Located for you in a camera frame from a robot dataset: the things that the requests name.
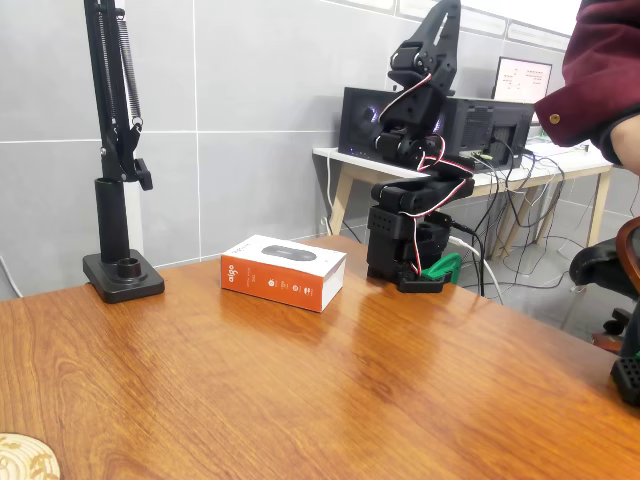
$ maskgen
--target green clamp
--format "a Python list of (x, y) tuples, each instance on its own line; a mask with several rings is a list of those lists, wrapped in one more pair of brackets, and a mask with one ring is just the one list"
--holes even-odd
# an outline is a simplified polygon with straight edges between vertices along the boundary
[(442, 257), (431, 267), (422, 271), (422, 276), (429, 280), (440, 280), (451, 272), (451, 283), (458, 284), (460, 268), (462, 267), (462, 257), (457, 253), (451, 253)]

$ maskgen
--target product box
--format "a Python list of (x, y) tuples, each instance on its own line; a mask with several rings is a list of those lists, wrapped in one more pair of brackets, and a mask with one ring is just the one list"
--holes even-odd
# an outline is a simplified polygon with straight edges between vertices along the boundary
[(222, 255), (222, 288), (322, 312), (342, 288), (346, 256), (254, 235)]

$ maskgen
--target spring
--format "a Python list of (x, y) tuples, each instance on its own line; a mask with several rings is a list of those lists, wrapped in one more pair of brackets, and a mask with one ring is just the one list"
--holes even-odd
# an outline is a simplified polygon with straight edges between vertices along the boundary
[(115, 98), (113, 96), (113, 87), (111, 86), (111, 73), (109, 71), (109, 56), (107, 55), (107, 35), (104, 27), (104, 15), (98, 12), (98, 27), (100, 28), (100, 41), (102, 43), (102, 57), (104, 59), (104, 75), (107, 81), (107, 95), (109, 96), (109, 115), (111, 119), (117, 117), (118, 110), (116, 108)]
[(122, 64), (127, 79), (127, 89), (129, 91), (129, 107), (134, 125), (142, 125), (140, 114), (140, 100), (138, 98), (138, 87), (136, 77), (133, 73), (133, 58), (131, 56), (131, 45), (129, 44), (129, 32), (127, 22), (118, 19), (118, 29), (120, 30), (120, 50), (122, 51)]

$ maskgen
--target maroon jacket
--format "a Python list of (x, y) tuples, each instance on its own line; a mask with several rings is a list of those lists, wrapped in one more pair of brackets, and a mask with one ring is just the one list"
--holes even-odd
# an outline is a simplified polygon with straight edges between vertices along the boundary
[(640, 114), (640, 0), (583, 0), (562, 69), (566, 86), (536, 104), (558, 145), (587, 138), (619, 163), (610, 133)]

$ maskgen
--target monitor screen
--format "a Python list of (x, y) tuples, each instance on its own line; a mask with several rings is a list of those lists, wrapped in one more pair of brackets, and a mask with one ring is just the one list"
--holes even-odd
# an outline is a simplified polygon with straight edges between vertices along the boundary
[[(547, 95), (551, 65), (500, 57), (493, 98), (502, 102), (536, 103)], [(534, 114), (533, 123), (538, 123)]]

